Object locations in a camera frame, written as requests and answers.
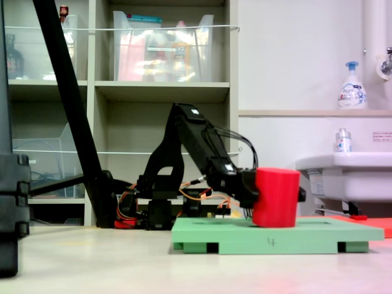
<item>camera stand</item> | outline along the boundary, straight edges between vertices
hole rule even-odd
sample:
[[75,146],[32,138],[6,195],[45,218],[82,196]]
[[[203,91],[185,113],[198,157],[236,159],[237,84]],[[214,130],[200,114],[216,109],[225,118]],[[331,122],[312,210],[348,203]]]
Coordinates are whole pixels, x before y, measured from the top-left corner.
[[54,0],[33,0],[49,56],[56,75],[83,175],[30,189],[27,156],[12,154],[10,99],[4,30],[4,8],[0,0],[0,276],[18,272],[18,240],[29,234],[28,196],[84,183],[97,226],[113,228],[117,199],[115,181],[101,169],[89,128],[77,79],[68,53]]

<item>green foam board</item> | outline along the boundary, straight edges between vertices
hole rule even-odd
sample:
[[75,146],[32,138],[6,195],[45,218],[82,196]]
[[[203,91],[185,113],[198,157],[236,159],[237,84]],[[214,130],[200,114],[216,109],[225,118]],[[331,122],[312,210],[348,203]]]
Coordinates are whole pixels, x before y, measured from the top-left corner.
[[299,218],[293,228],[260,228],[245,219],[186,218],[176,220],[174,250],[220,254],[335,254],[368,252],[369,241],[384,240],[381,228],[330,218]]

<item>black clamp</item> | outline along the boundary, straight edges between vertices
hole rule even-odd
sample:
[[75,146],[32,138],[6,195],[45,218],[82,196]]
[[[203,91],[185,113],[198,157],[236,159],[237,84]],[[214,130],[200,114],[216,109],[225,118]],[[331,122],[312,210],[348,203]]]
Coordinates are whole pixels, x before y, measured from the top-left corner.
[[29,158],[0,154],[0,240],[29,234]]

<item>white pump bottle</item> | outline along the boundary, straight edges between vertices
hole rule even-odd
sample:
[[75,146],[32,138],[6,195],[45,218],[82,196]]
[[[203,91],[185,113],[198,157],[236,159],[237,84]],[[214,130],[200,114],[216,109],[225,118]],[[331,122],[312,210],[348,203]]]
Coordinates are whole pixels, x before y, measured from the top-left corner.
[[350,61],[345,64],[349,68],[349,76],[343,84],[337,101],[341,110],[368,109],[368,96],[355,71],[355,67],[358,65],[356,61]]

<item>red cylinder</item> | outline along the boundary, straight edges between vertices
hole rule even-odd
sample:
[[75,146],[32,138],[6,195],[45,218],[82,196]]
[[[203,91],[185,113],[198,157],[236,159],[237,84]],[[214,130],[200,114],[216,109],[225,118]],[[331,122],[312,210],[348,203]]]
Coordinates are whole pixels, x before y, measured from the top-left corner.
[[294,227],[300,173],[283,168],[258,168],[256,187],[260,196],[253,206],[253,223],[265,228]]

